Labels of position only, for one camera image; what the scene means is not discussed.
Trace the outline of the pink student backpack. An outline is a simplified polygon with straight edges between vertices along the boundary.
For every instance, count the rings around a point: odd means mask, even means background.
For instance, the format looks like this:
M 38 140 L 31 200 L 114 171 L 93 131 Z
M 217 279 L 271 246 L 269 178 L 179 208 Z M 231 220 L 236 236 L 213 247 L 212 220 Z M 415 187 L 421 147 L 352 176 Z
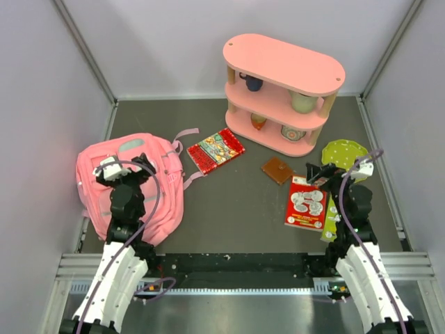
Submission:
M 181 223 L 184 215 L 184 190 L 195 178 L 201 177 L 196 172 L 185 181 L 179 158 L 183 149 L 179 138 L 198 132 L 197 128 L 183 130 L 172 142 L 149 133 L 131 134 L 91 145 L 79 153 L 76 161 L 79 197 L 86 208 L 86 216 L 92 221 L 101 239 L 106 238 L 111 221 L 111 188 L 96 182 L 94 169 L 111 157 L 129 161 L 142 153 L 147 156 L 156 169 L 160 191 L 157 191 L 152 178 L 140 186 L 145 197 L 145 215 L 142 221 L 147 223 L 142 240 L 158 246 Z

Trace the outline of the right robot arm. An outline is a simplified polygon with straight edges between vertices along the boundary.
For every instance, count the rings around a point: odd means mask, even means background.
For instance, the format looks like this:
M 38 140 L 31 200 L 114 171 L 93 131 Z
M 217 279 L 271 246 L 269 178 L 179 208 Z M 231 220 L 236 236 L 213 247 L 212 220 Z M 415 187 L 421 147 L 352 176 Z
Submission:
M 307 183 L 326 191 L 339 214 L 336 238 L 323 260 L 309 265 L 309 272 L 343 278 L 365 333 L 427 333 L 426 323 L 414 319 L 387 274 L 369 221 L 373 194 L 356 183 L 372 176 L 372 160 L 362 157 L 350 170 L 334 163 L 306 167 Z

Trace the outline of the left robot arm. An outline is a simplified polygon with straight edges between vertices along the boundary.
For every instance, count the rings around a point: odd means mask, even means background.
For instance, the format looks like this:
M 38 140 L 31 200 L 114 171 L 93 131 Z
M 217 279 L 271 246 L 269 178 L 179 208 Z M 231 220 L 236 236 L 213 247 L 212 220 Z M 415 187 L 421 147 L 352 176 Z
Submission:
M 145 154 L 130 161 L 109 159 L 95 171 L 98 183 L 110 187 L 111 220 L 102 258 L 90 288 L 59 333 L 120 333 L 137 285 L 158 266 L 154 247 L 142 240 L 146 214 L 141 185 L 156 179 Z

